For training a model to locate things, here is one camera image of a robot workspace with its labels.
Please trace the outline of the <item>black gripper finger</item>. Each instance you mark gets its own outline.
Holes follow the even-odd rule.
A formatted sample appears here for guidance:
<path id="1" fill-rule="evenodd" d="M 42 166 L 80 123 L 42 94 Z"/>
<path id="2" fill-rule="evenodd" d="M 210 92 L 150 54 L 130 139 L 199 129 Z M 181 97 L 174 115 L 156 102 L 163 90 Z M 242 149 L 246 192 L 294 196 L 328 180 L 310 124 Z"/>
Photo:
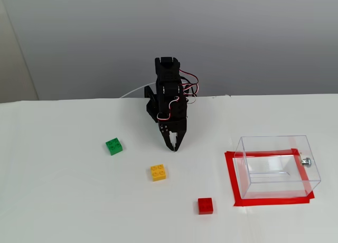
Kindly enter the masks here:
<path id="1" fill-rule="evenodd" d="M 161 132 L 166 146 L 171 150 L 175 151 L 174 146 L 170 139 L 170 124 L 159 122 L 158 123 L 159 131 Z"/>
<path id="2" fill-rule="evenodd" d="M 175 146 L 174 146 L 174 151 L 177 152 L 181 143 L 182 143 L 182 140 L 185 136 L 185 133 L 186 131 L 179 131 L 179 132 L 176 132 L 176 142 L 175 142 Z"/>

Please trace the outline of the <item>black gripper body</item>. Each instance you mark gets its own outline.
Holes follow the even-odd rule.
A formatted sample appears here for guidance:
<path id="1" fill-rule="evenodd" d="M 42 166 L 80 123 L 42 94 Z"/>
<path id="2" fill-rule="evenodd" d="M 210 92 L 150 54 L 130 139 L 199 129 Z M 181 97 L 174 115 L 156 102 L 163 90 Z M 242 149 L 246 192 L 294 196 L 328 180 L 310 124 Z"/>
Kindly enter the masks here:
<path id="1" fill-rule="evenodd" d="M 157 121 L 170 124 L 170 132 L 187 130 L 187 99 L 186 95 L 157 95 L 159 112 Z"/>

